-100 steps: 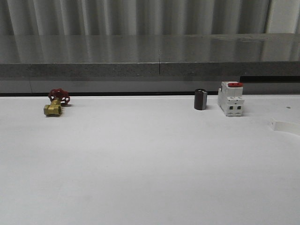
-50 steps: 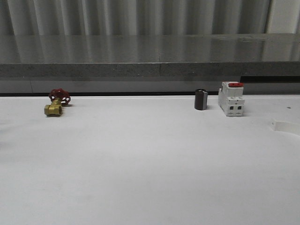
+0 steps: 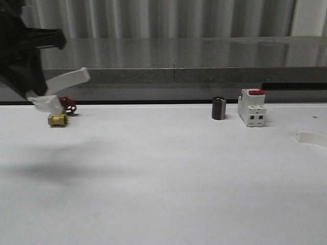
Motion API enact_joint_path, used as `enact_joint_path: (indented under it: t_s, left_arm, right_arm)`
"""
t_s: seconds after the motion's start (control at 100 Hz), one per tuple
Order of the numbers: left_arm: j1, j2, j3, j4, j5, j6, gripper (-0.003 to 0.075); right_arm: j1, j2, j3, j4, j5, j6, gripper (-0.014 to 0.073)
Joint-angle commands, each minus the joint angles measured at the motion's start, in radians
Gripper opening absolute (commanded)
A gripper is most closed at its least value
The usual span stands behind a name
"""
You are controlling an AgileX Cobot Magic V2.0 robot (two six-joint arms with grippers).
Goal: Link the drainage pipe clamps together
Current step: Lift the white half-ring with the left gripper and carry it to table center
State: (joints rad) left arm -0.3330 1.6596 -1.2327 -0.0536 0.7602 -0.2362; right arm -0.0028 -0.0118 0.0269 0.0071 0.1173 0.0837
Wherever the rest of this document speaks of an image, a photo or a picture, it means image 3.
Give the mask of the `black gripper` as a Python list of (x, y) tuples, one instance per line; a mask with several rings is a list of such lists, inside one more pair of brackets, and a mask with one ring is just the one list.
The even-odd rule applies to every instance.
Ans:
[(29, 91), (42, 96), (48, 89), (37, 48), (62, 50), (66, 38), (61, 29), (27, 28), (21, 13), (21, 1), (1, 1), (1, 80), (25, 99)]

